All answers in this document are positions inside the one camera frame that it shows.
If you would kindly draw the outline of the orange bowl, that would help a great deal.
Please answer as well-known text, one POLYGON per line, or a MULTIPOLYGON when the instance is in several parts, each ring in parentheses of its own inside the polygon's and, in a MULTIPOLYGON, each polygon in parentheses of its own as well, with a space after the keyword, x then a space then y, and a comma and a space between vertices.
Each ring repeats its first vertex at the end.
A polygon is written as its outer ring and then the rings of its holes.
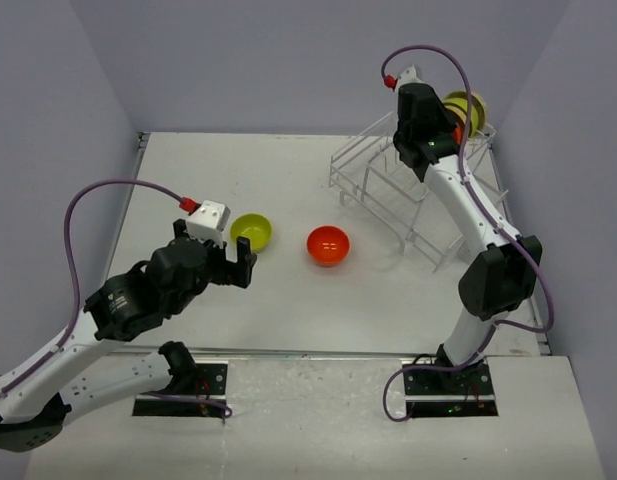
POLYGON ((463 134, 464 127, 462 125, 457 125, 454 132, 452 133, 452 137, 458 145, 462 143, 463 134))
POLYGON ((334 225, 313 229, 306 238, 309 257, 323 267, 333 267, 344 261, 351 248, 351 241, 344 230, 334 225))

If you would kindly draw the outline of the lime green bowl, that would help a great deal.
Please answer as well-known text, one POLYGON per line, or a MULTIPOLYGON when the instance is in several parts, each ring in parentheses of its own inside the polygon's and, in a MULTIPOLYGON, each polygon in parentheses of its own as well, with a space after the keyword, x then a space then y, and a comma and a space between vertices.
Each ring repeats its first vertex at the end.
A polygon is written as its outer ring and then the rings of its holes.
POLYGON ((248 213, 238 217, 231 225, 230 237, 237 243, 239 237, 250 241, 254 253, 263 251, 272 237, 272 224, 269 219, 256 213, 248 213))

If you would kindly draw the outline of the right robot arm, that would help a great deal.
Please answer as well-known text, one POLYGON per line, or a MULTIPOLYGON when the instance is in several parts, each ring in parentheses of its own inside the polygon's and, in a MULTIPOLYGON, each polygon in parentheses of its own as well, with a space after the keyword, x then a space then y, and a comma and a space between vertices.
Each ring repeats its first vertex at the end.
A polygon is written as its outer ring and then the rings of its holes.
POLYGON ((453 137, 451 113, 431 86, 400 86, 397 116, 393 144, 400 160, 442 203, 472 255, 458 284, 463 309, 434 364, 436 385, 455 393, 469 382, 468 368, 481 361, 496 328, 532 295, 543 247, 501 216, 475 181, 453 137))

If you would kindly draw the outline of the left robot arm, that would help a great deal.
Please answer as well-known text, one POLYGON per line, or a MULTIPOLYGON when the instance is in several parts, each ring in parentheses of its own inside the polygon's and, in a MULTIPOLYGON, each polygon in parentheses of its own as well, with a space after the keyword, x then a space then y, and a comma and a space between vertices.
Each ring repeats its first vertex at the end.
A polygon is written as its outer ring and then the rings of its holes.
POLYGON ((179 315, 208 285, 247 288, 257 256, 249 239, 235 240, 237 259, 221 238, 196 237, 178 220, 175 237, 127 272, 109 278, 62 331, 19 367, 0 375, 0 450, 22 453, 55 438, 64 426, 135 395, 184 402, 197 366, 181 342, 117 370, 94 375, 93 363, 179 315))

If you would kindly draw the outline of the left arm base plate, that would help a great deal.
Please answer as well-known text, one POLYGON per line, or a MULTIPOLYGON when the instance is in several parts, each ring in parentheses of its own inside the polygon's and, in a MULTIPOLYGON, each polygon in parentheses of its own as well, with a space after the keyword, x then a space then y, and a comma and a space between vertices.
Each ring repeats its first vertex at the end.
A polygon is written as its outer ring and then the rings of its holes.
POLYGON ((225 421, 231 416, 226 400, 228 370, 227 362, 197 363, 196 372, 190 379, 159 391, 167 399, 137 396, 132 416, 225 421))

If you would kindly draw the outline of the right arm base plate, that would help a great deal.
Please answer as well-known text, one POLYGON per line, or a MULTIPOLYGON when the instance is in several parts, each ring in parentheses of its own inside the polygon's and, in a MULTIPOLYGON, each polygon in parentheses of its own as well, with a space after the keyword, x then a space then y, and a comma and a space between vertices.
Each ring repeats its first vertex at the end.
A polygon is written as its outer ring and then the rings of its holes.
POLYGON ((403 375, 403 384, 407 414, 413 419, 498 415, 485 362, 459 372, 416 370, 403 375))

